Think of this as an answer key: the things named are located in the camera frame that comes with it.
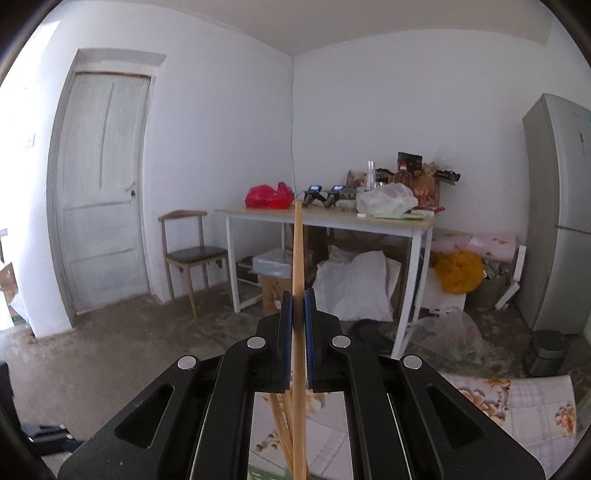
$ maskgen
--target glass bottle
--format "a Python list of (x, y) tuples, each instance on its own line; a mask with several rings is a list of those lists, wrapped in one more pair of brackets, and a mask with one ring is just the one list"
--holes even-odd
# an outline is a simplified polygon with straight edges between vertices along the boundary
[(375, 188), (375, 166), (374, 161), (368, 161), (368, 172), (365, 174), (365, 184), (363, 185), (363, 189), (368, 192)]
[(410, 188), (411, 174), (406, 169), (406, 163), (401, 162), (398, 171), (394, 174), (394, 183), (402, 183)]

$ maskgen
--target wooden chair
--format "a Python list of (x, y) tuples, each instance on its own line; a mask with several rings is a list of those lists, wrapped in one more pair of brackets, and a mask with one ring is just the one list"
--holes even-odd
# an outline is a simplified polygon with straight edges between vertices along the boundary
[[(176, 301), (174, 297), (173, 281), (170, 277), (170, 265), (178, 267), (181, 273), (184, 273), (187, 289), (189, 290), (189, 300), (191, 302), (191, 309), (193, 316), (197, 318), (197, 307), (195, 305), (195, 298), (193, 296), (193, 282), (191, 280), (191, 267), (201, 265), (203, 269), (203, 282), (205, 288), (209, 288), (209, 279), (207, 277), (207, 264), (217, 262), (220, 267), (222, 261), (226, 260), (226, 268), (228, 269), (228, 281), (230, 281), (230, 263), (228, 262), (228, 250), (221, 247), (209, 247), (204, 245), (203, 241), (203, 217), (207, 215), (204, 210), (174, 210), (158, 217), (158, 221), (162, 227), (162, 251), (164, 253), (164, 263), (166, 266), (166, 280), (168, 281), (168, 289), (170, 290), (170, 297)], [(199, 219), (199, 246), (185, 248), (174, 252), (168, 251), (166, 244), (166, 220), (177, 220), (187, 217), (197, 217)]]

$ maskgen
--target red plastic bag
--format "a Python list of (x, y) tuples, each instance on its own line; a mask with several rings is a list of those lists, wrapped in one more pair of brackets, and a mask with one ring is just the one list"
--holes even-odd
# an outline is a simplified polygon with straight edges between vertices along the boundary
[(277, 190), (269, 185), (259, 185), (248, 190), (246, 194), (247, 208), (289, 208), (295, 195), (285, 183), (279, 182)]

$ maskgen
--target bundle of chopsticks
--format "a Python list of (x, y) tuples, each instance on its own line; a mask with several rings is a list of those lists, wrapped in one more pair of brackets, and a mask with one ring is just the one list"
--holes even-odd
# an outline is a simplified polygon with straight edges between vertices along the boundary
[(293, 480), (310, 479), (306, 460), (306, 338), (304, 333), (304, 234), (301, 202), (295, 203), (293, 254), (293, 354), (290, 389), (271, 394), (279, 444)]

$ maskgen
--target door frame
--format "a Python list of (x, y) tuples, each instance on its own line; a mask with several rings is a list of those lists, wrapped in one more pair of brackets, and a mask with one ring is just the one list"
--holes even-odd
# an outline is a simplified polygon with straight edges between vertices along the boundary
[(61, 91), (60, 99), (58, 101), (56, 115), (51, 130), (51, 140), (49, 147), (49, 155), (47, 162), (47, 226), (49, 233), (49, 243), (51, 250), (51, 258), (53, 260), (53, 267), (56, 272), (57, 285), (60, 290), (61, 299), (66, 308), (66, 313), (70, 319), (70, 323), (79, 313), (74, 308), (74, 301), (68, 285), (66, 270), (64, 268), (63, 257), (61, 255), (60, 238), (57, 221), (57, 153), (60, 146), (61, 129), (66, 116), (66, 108), (70, 99), (72, 86), (74, 85), (74, 78), (78, 73), (91, 74), (118, 74), (126, 76), (142, 76), (150, 79), (148, 86), (148, 97), (146, 99), (146, 113), (144, 127), (141, 135), (139, 164), (138, 164), (138, 187), (139, 187), (139, 234), (141, 235), (141, 243), (144, 253), (143, 267), (146, 270), (146, 278), (148, 279), (148, 292), (151, 292), (150, 276), (148, 274), (148, 255), (146, 249), (146, 235), (144, 226), (144, 145), (145, 134), (150, 122), (150, 106), (152, 103), (152, 95), (154, 91), (154, 84), (156, 81), (157, 67), (152, 65), (144, 65), (139, 63), (129, 63), (124, 61), (80, 61), (80, 52), (78, 52), (72, 62), (72, 66), (66, 76), (64, 87)]

